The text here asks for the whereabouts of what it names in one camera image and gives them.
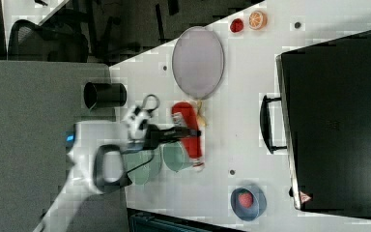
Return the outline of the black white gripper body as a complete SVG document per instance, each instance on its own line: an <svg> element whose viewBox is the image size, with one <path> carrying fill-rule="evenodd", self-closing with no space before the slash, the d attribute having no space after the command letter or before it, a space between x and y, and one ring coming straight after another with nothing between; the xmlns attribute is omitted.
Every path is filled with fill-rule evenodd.
<svg viewBox="0 0 371 232"><path fill-rule="evenodd" d="M152 111L142 108L140 105L133 105L122 123L128 130L128 150L154 150L158 147L157 142L153 142L149 121L152 118Z"/></svg>

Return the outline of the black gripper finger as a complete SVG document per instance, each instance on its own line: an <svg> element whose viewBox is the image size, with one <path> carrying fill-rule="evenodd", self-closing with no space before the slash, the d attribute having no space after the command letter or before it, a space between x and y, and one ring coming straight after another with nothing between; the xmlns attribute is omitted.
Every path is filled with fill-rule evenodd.
<svg viewBox="0 0 371 232"><path fill-rule="evenodd" d="M172 127L170 129L160 130L157 133L158 141L168 143L178 141L187 137L200 137L201 131L186 127Z"/></svg>

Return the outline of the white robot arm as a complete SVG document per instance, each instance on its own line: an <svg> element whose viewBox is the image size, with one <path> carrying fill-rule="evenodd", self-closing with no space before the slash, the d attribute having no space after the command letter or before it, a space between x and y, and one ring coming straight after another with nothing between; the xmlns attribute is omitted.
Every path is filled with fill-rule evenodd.
<svg viewBox="0 0 371 232"><path fill-rule="evenodd" d="M129 185L124 157L153 151L180 141L196 171L204 168L199 117L193 105L181 101L171 107L174 126L151 124L153 110L132 106L124 119L82 121L67 136L67 156L73 162L65 185L33 232L66 232L80 205L90 196L108 194Z"/></svg>

